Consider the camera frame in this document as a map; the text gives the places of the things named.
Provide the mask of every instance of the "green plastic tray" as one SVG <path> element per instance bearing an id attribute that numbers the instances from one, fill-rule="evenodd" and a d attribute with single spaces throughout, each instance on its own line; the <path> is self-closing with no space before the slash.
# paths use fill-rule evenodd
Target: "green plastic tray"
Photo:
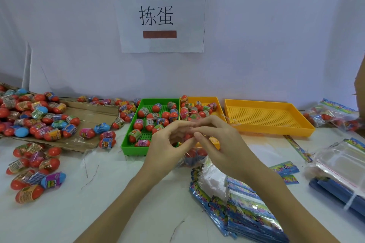
<path id="1" fill-rule="evenodd" d="M 177 105 L 177 109 L 180 112 L 180 99 L 179 98 L 151 98 L 151 99 L 142 99 L 139 103 L 139 106 L 137 108 L 137 111 L 131 121 L 130 127 L 128 129 L 127 134 L 125 135 L 125 138 L 121 144 L 121 149 L 123 150 L 123 153 L 125 155 L 147 155 L 148 147 L 134 147 L 133 143 L 130 143 L 128 140 L 128 133 L 133 130 L 133 124 L 135 123 L 136 119 L 138 118 L 137 113 L 138 111 L 146 107 L 150 112 L 152 112 L 152 107 L 156 103 L 162 104 L 162 108 L 159 112 L 159 115 L 161 116 L 163 112 L 170 110 L 167 108 L 167 103 L 169 102 L 175 102 Z M 147 131 L 146 129 L 142 130 L 142 136 L 140 139 L 148 139 L 151 140 L 152 138 L 152 132 Z"/>

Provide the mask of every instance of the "hand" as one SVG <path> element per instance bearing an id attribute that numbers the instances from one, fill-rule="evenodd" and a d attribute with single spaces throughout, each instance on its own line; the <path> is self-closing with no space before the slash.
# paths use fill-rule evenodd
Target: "hand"
<path id="1" fill-rule="evenodd" d="M 196 123 L 174 121 L 154 133 L 140 172 L 151 178 L 155 184 L 161 181 L 176 166 L 184 154 L 197 143 L 195 138 L 190 138 L 177 148 L 171 145 L 176 142 L 183 142 L 184 135 L 191 127 L 196 127 Z"/>
<path id="2" fill-rule="evenodd" d="M 238 180 L 247 180 L 254 169 L 264 165 L 249 149 L 240 133 L 219 117 L 211 115 L 195 123 L 199 127 L 188 132 L 194 134 L 196 140 L 207 151 L 212 163 L 226 175 Z M 204 135 L 218 139 L 220 150 L 217 150 Z"/>

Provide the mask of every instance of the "white table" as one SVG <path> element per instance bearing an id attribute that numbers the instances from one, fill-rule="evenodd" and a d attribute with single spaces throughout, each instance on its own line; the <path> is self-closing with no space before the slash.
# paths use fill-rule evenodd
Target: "white table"
<path id="1" fill-rule="evenodd" d="M 64 153 L 60 171 L 67 174 L 65 183 L 25 205 L 14 201 L 16 192 L 9 188 L 13 176 L 5 174 L 8 163 L 15 160 L 13 149 L 23 142 L 0 140 L 0 242 L 74 241 L 115 200 L 143 163 L 143 158 L 126 161 L 120 150 L 127 129 L 128 125 L 117 131 L 117 144 L 110 152 L 96 149 L 86 157 Z M 313 152 L 352 136 L 361 140 L 355 133 L 344 134 L 335 128 L 317 128 L 308 139 L 294 139 Z M 304 160 L 282 136 L 243 135 L 243 138 L 251 147 L 271 146 L 283 157 L 283 162 L 291 160 L 299 167 L 301 172 L 295 176 L 300 184 L 290 185 L 289 189 L 337 239 L 345 243 L 364 242 L 365 224 L 308 186 L 302 171 Z M 185 222 L 176 229 L 171 242 L 250 242 L 243 237 L 235 241 L 223 237 L 192 198 L 189 182 L 189 168 L 171 172 L 141 202 L 119 242 L 170 242 L 182 220 Z"/>

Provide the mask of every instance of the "forearm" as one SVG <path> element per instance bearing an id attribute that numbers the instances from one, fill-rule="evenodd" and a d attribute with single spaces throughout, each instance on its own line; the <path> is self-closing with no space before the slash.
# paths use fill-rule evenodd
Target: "forearm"
<path id="1" fill-rule="evenodd" d="M 281 177 L 262 164 L 249 185 L 275 215 L 291 242 L 338 242 L 292 195 Z"/>
<path id="2" fill-rule="evenodd" d="M 138 173 L 117 199 L 77 238 L 76 243 L 117 242 L 134 210 L 154 182 Z"/>

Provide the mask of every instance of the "paper sign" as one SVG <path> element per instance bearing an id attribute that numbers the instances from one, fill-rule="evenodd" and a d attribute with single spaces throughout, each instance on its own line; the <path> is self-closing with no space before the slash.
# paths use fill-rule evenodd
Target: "paper sign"
<path id="1" fill-rule="evenodd" d="M 205 0 L 114 0 L 123 53 L 203 52 Z"/>

